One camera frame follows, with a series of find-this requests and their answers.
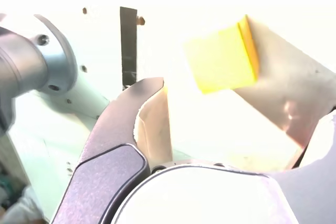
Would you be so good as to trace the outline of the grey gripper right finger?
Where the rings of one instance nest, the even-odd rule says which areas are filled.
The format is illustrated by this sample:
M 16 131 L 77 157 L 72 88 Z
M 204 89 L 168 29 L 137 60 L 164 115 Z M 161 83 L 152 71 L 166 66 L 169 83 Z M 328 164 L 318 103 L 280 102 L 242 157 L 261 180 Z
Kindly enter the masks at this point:
M 306 166 L 257 174 L 179 165 L 142 182 L 113 223 L 335 223 L 335 114 L 318 123 L 309 150 L 330 144 Z

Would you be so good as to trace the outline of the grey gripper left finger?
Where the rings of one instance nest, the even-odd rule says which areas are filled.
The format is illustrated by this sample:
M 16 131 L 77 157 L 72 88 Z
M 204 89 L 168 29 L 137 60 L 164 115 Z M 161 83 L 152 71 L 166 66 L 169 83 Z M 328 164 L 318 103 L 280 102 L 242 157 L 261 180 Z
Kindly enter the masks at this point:
M 140 80 L 98 118 L 52 222 L 110 223 L 152 168 L 172 159 L 164 80 Z

